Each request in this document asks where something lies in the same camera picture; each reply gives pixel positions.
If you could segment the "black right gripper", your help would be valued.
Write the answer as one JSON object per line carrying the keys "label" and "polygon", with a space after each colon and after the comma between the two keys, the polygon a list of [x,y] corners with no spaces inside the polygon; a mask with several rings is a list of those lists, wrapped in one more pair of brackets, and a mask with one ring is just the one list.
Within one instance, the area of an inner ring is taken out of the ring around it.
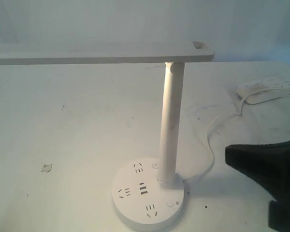
{"label": "black right gripper", "polygon": [[225,148],[225,163],[254,180],[277,201],[269,202],[268,226],[290,232],[290,141]]}

